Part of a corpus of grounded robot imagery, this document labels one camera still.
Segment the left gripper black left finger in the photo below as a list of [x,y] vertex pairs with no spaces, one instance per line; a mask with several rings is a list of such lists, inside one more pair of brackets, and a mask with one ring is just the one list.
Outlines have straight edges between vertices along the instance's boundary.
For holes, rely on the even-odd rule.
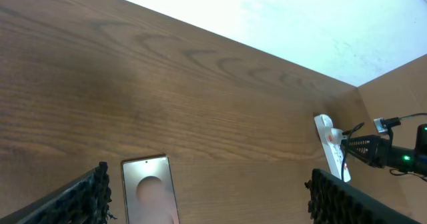
[[109,212],[108,165],[99,166],[54,192],[1,218],[1,224],[104,224]]

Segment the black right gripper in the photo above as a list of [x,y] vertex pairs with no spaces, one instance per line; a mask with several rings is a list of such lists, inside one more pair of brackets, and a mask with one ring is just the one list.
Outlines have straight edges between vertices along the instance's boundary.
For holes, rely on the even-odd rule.
[[369,166],[392,167],[399,171],[415,170],[414,149],[393,146],[391,140],[381,139],[377,135],[347,138],[342,140],[341,146],[346,153]]

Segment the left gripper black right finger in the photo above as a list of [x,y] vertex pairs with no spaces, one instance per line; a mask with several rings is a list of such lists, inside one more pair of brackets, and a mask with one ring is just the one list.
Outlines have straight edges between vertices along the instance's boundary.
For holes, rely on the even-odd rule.
[[418,223],[322,169],[313,169],[305,186],[310,191],[308,213],[314,224]]

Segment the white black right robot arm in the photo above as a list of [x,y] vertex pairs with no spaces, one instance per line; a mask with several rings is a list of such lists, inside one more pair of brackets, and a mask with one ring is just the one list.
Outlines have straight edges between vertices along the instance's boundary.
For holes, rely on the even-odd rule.
[[379,135],[348,136],[341,141],[344,154],[350,154],[375,168],[391,168],[393,175],[415,173],[426,176],[426,125],[418,126],[415,147],[394,146],[393,125],[386,126],[387,139]]

